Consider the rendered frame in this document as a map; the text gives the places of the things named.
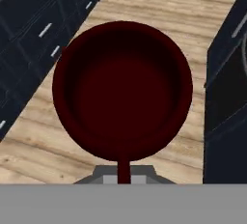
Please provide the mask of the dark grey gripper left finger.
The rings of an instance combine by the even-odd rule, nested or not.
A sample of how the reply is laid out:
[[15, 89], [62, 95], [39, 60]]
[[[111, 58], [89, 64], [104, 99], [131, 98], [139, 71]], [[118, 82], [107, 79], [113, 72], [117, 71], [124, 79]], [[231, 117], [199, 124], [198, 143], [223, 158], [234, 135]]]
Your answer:
[[115, 184], [118, 182], [115, 165], [97, 165], [94, 172], [76, 184]]

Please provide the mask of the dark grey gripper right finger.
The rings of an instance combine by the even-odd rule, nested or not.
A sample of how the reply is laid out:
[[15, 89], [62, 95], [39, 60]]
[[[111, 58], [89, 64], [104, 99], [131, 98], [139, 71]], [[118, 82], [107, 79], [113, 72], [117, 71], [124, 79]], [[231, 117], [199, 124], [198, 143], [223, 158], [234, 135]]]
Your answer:
[[130, 172], [132, 184], [174, 184], [171, 180], [158, 175], [151, 165], [132, 165]]

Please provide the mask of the dark red bowl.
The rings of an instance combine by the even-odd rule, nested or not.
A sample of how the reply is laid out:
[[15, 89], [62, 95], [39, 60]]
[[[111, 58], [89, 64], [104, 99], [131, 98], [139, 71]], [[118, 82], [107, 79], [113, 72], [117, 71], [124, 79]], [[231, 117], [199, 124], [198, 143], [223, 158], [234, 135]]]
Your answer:
[[186, 120], [191, 70], [176, 43], [142, 23], [114, 21], [78, 36], [62, 52], [52, 82], [61, 124], [82, 149], [130, 164], [165, 148]]

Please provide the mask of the dark navy cupboard run with appliance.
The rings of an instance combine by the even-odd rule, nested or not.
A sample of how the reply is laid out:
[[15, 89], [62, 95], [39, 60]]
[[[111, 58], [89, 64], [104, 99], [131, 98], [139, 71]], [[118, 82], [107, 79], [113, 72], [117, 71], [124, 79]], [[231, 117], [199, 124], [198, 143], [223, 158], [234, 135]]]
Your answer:
[[235, 0], [207, 51], [204, 183], [247, 183], [247, 0]]

